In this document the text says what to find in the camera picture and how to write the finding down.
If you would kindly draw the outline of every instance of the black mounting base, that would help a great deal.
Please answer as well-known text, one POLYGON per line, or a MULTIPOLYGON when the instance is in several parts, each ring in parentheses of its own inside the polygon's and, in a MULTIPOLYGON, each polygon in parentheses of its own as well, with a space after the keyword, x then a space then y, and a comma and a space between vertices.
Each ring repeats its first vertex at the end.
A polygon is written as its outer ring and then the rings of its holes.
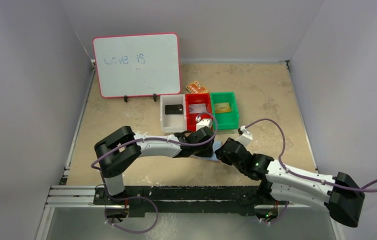
MULTIPOLYGON (((125 186, 124 193, 115 198, 142 196, 154 202, 161 213, 233 213, 255 216, 255 206, 273 205, 257 196, 257 186, 125 186)), ((95 190, 94 205, 124 205, 124 201, 108 198, 103 187, 95 190)), ((128 202, 128 216, 140 218, 154 213, 147 201, 132 199, 128 202)))

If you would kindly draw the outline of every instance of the robotic arm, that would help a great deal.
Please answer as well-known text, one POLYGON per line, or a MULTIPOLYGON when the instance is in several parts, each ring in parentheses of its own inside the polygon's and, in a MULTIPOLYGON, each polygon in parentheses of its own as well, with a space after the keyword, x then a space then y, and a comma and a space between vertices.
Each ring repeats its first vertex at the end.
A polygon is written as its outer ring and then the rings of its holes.
POLYGON ((359 188, 349 175, 342 172, 337 176, 318 174, 282 165, 280 161, 267 155, 252 154, 246 149, 252 141, 252 134, 245 126, 239 129, 240 137, 236 140, 228 138, 214 152, 213 140, 203 144, 214 135, 211 126, 211 119, 203 119, 197 124, 195 132, 186 131, 168 136, 147 136, 134 133, 129 126, 123 126, 99 141, 94 149, 98 158, 105 156, 99 161, 99 165, 108 194, 115 196, 125 190, 122 173, 137 158, 147 156, 187 158, 192 155, 211 157, 215 153, 222 163, 235 166, 252 180, 261 180, 257 192, 262 200, 291 201, 327 209, 335 221, 349 227, 358 226, 365 194, 330 185, 359 188), (124 150, 108 154, 123 144, 127 144, 124 150), (290 170, 304 177, 295 176, 290 170), (307 178, 320 179, 321 183, 307 178))

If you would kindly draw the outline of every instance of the tabletop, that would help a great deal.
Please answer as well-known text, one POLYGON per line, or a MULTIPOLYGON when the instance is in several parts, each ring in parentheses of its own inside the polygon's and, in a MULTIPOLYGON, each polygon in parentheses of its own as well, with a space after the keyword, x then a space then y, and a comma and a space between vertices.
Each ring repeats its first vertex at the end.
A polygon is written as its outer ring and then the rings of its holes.
MULTIPOLYGON (((260 118, 275 120, 286 137, 283 162, 314 172, 315 165, 303 120, 287 68, 284 64, 182 64, 181 93, 185 86, 201 82, 211 92, 234 92, 239 111, 239 125, 260 118)), ((161 131, 160 101, 152 97, 103 98, 99 81, 93 80, 85 112, 80 123, 67 185, 95 186, 100 174, 90 168, 96 160, 94 145, 122 126, 137 133, 164 136, 161 131)), ((282 136, 271 122, 260 122, 249 128, 253 141, 251 153, 277 158, 282 150, 282 136)), ((234 133, 218 134, 225 142, 234 133)), ((139 158, 123 173, 125 185, 148 186, 248 186, 258 185, 234 166, 197 158, 149 156, 139 158)))

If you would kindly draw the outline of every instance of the gray wall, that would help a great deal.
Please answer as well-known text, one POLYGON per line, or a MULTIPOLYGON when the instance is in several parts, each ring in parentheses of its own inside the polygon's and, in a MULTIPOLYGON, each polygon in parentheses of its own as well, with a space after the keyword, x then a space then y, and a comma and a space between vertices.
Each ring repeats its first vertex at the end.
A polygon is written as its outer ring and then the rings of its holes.
MULTIPOLYGON (((291 61, 318 169, 377 178, 377 1, 326 0, 291 61)), ((377 193, 348 239, 377 240, 377 193)))
POLYGON ((97 36, 176 32, 183 61, 280 61, 324 0, 62 1, 92 58, 97 36))
POLYGON ((34 239, 90 65, 59 0, 0 0, 0 239, 34 239))

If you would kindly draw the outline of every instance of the whiteboard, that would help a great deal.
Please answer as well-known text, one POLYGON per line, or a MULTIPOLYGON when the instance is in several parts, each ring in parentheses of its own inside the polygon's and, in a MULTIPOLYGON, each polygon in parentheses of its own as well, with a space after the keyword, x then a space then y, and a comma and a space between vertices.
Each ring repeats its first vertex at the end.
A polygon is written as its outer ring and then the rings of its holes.
POLYGON ((178 47, 175 33, 94 38, 100 94, 105 98, 178 94, 178 47))

